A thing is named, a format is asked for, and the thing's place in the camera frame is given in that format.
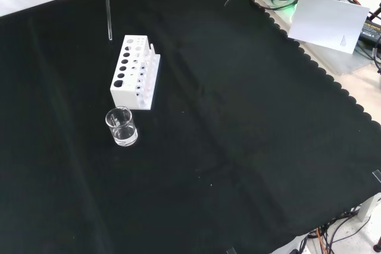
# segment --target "white table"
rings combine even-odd
[[[256,1],[263,6],[266,5],[263,0]],[[370,11],[376,10],[381,2],[381,0],[359,1],[363,6],[369,7]],[[267,12],[270,13],[270,16],[274,18],[275,23],[281,29],[288,32],[292,21],[292,10],[293,8],[288,8],[284,11],[268,10]],[[350,55],[310,43],[300,42],[300,44],[300,47],[312,60],[316,61],[320,67],[327,71],[327,74],[330,74],[336,82],[340,83],[342,88],[346,89],[357,100],[357,103],[364,107],[365,112],[369,113],[373,120],[381,124],[381,75],[377,73],[377,68],[372,61],[356,52]],[[344,74],[338,71],[345,70],[346,65],[358,65],[361,68]],[[379,197],[379,195],[371,197],[363,203],[359,219],[365,220],[371,214]],[[287,245],[274,251],[273,254],[289,254],[292,249],[298,248],[304,237],[305,235],[296,237]]]

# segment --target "white test tube rack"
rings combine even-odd
[[[110,87],[115,106],[150,110],[159,63],[147,36],[126,35]]]

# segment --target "black tablecloth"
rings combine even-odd
[[[380,126],[249,0],[57,0],[0,19],[2,253],[270,253],[379,191]],[[124,35],[162,55],[139,138]]]

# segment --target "white floor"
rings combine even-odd
[[[333,234],[336,227],[343,220],[336,221],[329,229],[329,237]],[[365,222],[359,221],[357,217],[353,217],[347,221],[342,227],[339,228],[335,234],[335,239],[341,239],[355,233]],[[381,237],[381,203],[379,202],[374,209],[370,221],[367,225],[360,230],[356,235],[334,243],[332,250],[335,254],[375,254],[373,245],[375,245]],[[303,252],[307,254],[321,254],[319,240],[309,239],[307,241],[307,247],[309,252]]]

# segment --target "white paper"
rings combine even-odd
[[[351,54],[368,12],[338,0],[299,0],[288,36]]]

